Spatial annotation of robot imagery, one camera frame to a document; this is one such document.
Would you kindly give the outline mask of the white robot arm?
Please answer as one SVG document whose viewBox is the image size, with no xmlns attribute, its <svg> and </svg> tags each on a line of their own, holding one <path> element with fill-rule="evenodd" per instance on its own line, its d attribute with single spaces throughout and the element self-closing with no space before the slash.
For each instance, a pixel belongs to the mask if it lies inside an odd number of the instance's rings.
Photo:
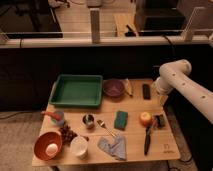
<svg viewBox="0 0 213 171">
<path fill-rule="evenodd" d="M 176 89 L 213 124 L 213 92 L 191 80 L 188 77 L 191 70 L 190 62 L 185 59 L 161 65 L 155 89 L 163 95 Z"/>
</svg>

